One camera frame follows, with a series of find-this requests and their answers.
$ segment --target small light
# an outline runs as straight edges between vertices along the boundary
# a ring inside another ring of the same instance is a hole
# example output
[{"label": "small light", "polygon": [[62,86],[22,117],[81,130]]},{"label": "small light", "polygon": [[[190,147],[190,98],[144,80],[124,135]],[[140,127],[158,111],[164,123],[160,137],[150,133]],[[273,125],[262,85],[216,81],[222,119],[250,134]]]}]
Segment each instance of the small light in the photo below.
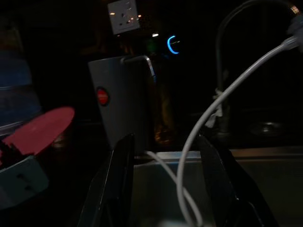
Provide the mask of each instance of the small light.
[{"label": "small light", "polygon": [[292,6],[290,9],[294,12],[294,14],[300,13],[299,9],[296,6]]},{"label": "small light", "polygon": [[175,35],[172,35],[170,38],[168,38],[167,40],[167,47],[169,48],[169,51],[172,52],[173,54],[178,54],[179,52],[177,51],[174,51],[171,46],[170,46],[170,40],[175,38],[176,36]]}]

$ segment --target stainless steel sink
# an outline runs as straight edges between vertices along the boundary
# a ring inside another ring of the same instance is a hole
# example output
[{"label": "stainless steel sink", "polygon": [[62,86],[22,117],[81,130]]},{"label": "stainless steel sink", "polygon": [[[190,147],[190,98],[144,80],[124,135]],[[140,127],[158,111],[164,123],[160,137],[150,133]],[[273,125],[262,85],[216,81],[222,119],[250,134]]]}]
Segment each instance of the stainless steel sink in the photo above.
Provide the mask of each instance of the stainless steel sink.
[{"label": "stainless steel sink", "polygon": [[[303,148],[242,149],[233,150],[233,154],[259,186],[280,226],[303,226]],[[176,172],[180,152],[158,155]],[[199,152],[189,153],[184,182],[203,214],[205,226],[214,227],[200,158]],[[134,167],[131,226],[186,226],[173,181],[155,161],[138,159],[150,161]]]}]

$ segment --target wall socket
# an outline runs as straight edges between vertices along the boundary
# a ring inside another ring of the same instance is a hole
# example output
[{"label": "wall socket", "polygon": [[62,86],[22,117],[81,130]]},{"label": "wall socket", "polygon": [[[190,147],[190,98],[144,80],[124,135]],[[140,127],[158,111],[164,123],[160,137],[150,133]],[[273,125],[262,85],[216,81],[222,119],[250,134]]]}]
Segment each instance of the wall socket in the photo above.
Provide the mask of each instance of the wall socket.
[{"label": "wall socket", "polygon": [[140,28],[135,0],[120,0],[107,5],[113,33]]}]

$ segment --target red lid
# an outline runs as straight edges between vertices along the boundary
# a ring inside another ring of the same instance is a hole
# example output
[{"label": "red lid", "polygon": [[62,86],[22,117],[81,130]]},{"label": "red lid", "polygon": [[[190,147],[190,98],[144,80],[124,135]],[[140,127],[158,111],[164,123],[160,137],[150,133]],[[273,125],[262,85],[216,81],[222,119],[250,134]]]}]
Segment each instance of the red lid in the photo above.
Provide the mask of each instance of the red lid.
[{"label": "red lid", "polygon": [[13,143],[23,155],[38,154],[49,146],[71,123],[75,111],[62,107],[48,111],[17,129],[3,140]]}]

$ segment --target red button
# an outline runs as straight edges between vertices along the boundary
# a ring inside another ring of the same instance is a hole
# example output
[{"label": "red button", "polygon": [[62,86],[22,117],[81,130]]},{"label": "red button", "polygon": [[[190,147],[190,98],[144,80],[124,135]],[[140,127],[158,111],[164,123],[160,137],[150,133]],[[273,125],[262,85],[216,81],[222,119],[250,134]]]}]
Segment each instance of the red button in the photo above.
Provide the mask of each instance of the red button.
[{"label": "red button", "polygon": [[99,88],[97,90],[97,96],[98,96],[98,100],[100,102],[101,105],[107,105],[108,104],[108,93],[105,91],[105,89],[103,88]]}]

